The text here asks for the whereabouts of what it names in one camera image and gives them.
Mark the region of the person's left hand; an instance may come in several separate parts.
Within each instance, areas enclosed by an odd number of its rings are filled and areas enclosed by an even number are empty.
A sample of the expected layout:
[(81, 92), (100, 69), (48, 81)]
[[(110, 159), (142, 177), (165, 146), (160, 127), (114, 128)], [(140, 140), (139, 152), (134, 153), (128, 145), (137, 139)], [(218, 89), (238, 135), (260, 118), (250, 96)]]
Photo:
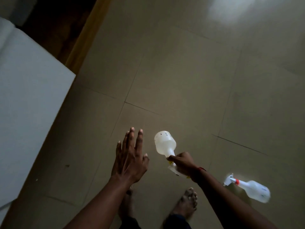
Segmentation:
[(141, 162), (143, 158), (143, 130), (140, 129), (137, 137), (135, 136), (135, 152), (128, 153), (128, 133), (126, 132), (122, 146), (122, 160), (116, 161), (112, 167), (111, 176), (119, 177), (123, 181), (126, 181), (130, 186), (138, 182), (146, 172), (141, 172)]

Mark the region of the person's left forearm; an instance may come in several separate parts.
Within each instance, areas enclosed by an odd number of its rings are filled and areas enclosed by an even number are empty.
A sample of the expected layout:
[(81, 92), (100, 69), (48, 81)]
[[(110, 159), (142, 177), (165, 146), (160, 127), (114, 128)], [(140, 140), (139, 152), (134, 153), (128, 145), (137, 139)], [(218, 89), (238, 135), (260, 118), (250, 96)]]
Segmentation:
[(109, 229), (134, 182), (130, 175), (110, 177), (104, 188), (63, 229)]

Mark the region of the person's right hand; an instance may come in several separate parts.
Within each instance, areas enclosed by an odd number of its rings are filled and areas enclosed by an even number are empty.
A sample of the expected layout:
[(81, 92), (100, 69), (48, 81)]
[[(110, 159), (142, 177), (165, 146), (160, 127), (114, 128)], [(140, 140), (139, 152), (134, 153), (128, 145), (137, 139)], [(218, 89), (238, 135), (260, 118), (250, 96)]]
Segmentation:
[(193, 182), (197, 182), (197, 174), (200, 172), (200, 167), (195, 164), (188, 152), (182, 152), (177, 156), (170, 155), (167, 160), (177, 165), (178, 172), (186, 175)]

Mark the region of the person's right forearm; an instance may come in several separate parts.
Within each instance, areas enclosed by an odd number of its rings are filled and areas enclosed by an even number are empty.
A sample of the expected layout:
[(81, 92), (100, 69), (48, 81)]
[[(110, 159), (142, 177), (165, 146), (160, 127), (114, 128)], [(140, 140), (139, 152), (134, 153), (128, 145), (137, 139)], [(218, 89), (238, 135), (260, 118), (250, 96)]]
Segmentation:
[(197, 184), (203, 190), (224, 229), (278, 229), (208, 172), (198, 172)]

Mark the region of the person's right foot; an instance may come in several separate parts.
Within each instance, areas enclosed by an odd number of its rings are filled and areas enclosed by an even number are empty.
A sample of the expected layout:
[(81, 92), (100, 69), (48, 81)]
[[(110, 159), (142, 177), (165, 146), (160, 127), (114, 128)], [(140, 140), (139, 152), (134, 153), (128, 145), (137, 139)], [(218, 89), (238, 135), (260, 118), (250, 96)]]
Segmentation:
[(194, 189), (188, 188), (170, 212), (170, 215), (180, 215), (186, 220), (190, 219), (197, 210), (198, 196)]

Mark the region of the dark wooden door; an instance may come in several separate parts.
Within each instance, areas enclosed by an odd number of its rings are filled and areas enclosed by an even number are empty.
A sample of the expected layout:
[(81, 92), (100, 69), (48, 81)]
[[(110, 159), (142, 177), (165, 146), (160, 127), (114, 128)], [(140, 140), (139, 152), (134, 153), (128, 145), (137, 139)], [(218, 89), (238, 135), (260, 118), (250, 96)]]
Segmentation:
[(18, 26), (65, 64), (97, 0), (37, 0)]

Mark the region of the dark trousers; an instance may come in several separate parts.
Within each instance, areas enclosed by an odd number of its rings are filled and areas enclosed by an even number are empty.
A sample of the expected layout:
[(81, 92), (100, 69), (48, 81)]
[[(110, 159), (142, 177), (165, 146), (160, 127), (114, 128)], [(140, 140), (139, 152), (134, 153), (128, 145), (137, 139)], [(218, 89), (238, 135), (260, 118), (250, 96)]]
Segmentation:
[[(141, 229), (137, 220), (130, 216), (126, 216), (121, 220), (119, 229)], [(182, 215), (169, 215), (163, 223), (163, 229), (191, 229), (186, 218)]]

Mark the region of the white spray bottle yellow collar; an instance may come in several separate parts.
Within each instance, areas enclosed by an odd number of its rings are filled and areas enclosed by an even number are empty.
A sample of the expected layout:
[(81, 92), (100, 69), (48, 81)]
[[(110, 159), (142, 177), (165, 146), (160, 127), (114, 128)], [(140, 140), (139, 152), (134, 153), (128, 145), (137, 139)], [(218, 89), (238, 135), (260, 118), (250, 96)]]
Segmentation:
[[(155, 147), (157, 153), (164, 155), (166, 158), (175, 156), (174, 150), (176, 149), (176, 141), (168, 131), (160, 131), (154, 137)], [(178, 171), (177, 165), (174, 162), (169, 162), (168, 169), (175, 173), (177, 176), (190, 178)]]

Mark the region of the white spray bottle red collar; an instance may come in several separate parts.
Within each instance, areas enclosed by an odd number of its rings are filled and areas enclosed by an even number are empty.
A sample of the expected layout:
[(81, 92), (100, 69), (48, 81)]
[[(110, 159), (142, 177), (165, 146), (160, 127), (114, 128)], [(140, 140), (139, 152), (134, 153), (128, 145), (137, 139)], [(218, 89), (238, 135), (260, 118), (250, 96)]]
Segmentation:
[(237, 185), (246, 192), (249, 198), (261, 203), (268, 203), (271, 198), (270, 190), (266, 186), (253, 180), (241, 181), (234, 178), (233, 173), (225, 178), (223, 186), (229, 186), (230, 184)]

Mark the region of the wooden door frame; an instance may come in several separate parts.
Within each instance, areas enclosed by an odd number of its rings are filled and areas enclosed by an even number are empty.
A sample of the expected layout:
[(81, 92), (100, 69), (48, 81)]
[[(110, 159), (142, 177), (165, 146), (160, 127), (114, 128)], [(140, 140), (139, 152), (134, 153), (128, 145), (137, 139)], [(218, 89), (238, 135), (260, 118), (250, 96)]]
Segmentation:
[(64, 65), (78, 75), (112, 0), (96, 0)]

